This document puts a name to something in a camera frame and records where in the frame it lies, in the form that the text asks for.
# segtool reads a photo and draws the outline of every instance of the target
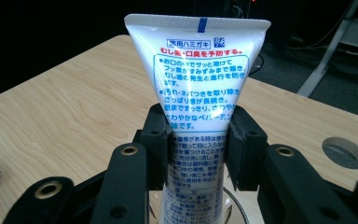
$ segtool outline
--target brass insert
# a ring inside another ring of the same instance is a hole
[[[275,149],[278,154],[280,154],[281,156],[285,156],[285,157],[292,157],[295,155],[295,152],[290,149],[290,148],[287,148],[287,147],[277,147]]]
[[[56,195],[62,189],[62,184],[58,181],[51,181],[40,186],[34,193],[37,199],[43,200]]]
[[[138,152],[138,147],[124,147],[121,149],[121,154],[125,156],[131,156],[133,154],[136,154]]]

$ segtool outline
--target table surface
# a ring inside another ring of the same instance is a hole
[[[0,94],[0,222],[40,179],[61,175],[78,184],[105,170],[114,148],[131,142],[157,102],[127,35]],[[338,136],[358,146],[358,116],[252,78],[238,105],[270,144],[299,149],[323,178],[353,189],[358,169],[330,161],[322,142]],[[262,222],[255,193],[234,194],[251,223]]]

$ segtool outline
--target white toothpaste tube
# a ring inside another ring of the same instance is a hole
[[[124,21],[173,130],[159,223],[222,223],[228,123],[270,22],[143,14]]]

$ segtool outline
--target black plastic bracket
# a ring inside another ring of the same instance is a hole
[[[114,150],[105,172],[75,187],[64,177],[35,183],[5,223],[148,223],[148,191],[162,189],[167,179],[171,133],[161,106],[152,106],[144,128]],[[358,185],[354,192],[342,189],[323,180],[298,150],[269,146],[239,106],[229,123],[226,153],[234,186],[258,189],[266,223],[358,223]]]

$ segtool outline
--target round hole in table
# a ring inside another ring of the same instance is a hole
[[[358,169],[358,146],[352,141],[341,137],[329,137],[322,143],[324,154],[336,164]]]

